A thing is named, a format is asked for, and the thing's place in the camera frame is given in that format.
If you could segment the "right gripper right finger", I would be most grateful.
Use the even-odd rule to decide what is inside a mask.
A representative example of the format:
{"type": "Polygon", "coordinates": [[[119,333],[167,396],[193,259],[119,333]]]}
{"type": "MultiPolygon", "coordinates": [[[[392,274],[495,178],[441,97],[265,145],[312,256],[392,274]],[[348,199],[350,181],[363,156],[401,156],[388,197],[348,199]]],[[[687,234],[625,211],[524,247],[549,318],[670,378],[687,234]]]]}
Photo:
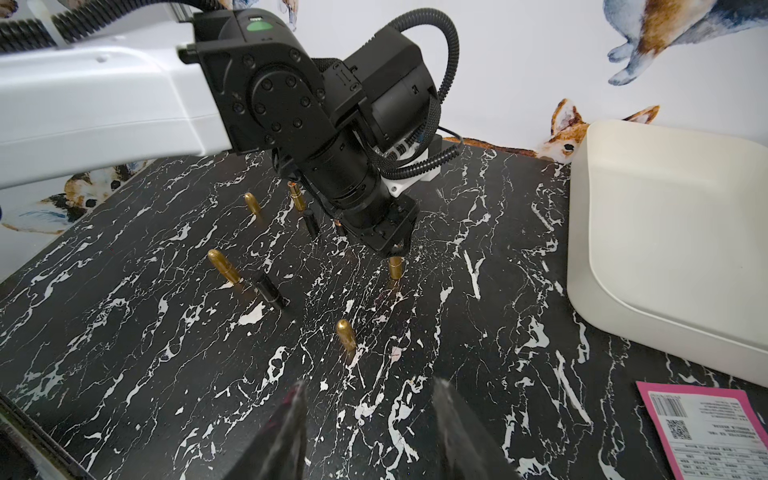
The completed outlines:
{"type": "Polygon", "coordinates": [[[455,387],[439,377],[433,385],[439,478],[518,479],[501,447],[455,387]]]}

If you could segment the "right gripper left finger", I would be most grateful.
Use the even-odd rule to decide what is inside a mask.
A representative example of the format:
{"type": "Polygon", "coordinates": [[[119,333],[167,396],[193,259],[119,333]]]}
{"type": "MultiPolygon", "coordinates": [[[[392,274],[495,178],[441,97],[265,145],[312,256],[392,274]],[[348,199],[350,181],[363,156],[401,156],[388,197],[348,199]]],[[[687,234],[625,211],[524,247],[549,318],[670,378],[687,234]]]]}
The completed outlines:
{"type": "Polygon", "coordinates": [[[291,387],[225,479],[302,479],[306,421],[306,382],[301,380],[291,387]]]}

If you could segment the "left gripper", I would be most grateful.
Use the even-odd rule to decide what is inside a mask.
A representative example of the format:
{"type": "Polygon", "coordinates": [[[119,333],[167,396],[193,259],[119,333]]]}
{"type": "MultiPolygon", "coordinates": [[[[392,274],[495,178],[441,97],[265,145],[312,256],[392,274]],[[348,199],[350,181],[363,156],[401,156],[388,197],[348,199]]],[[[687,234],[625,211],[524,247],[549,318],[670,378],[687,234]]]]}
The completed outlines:
{"type": "Polygon", "coordinates": [[[339,134],[299,162],[301,180],[355,239],[388,258],[409,253],[419,208],[393,197],[354,134],[339,134]]]}

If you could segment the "black lipstick tube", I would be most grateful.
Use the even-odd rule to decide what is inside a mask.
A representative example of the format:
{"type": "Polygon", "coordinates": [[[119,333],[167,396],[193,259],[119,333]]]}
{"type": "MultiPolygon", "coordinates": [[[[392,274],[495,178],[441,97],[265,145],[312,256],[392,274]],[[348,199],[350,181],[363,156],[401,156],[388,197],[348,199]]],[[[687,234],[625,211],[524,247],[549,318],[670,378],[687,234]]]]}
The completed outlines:
{"type": "Polygon", "coordinates": [[[310,209],[307,209],[302,213],[302,218],[310,237],[312,239],[316,239],[320,233],[320,227],[314,212],[310,209]]]}

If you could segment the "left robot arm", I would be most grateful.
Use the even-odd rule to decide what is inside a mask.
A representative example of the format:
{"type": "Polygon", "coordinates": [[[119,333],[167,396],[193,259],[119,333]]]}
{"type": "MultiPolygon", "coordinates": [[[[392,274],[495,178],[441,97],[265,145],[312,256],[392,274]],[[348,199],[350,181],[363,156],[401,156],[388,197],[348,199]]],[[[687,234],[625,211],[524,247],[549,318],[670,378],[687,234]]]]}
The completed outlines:
{"type": "Polygon", "coordinates": [[[391,183],[459,155],[431,153],[460,58],[452,20],[404,13],[344,60],[311,57],[262,9],[198,1],[185,22],[103,34],[141,8],[90,1],[1,24],[1,184],[131,161],[268,151],[356,239],[410,248],[416,202],[391,183]]]}

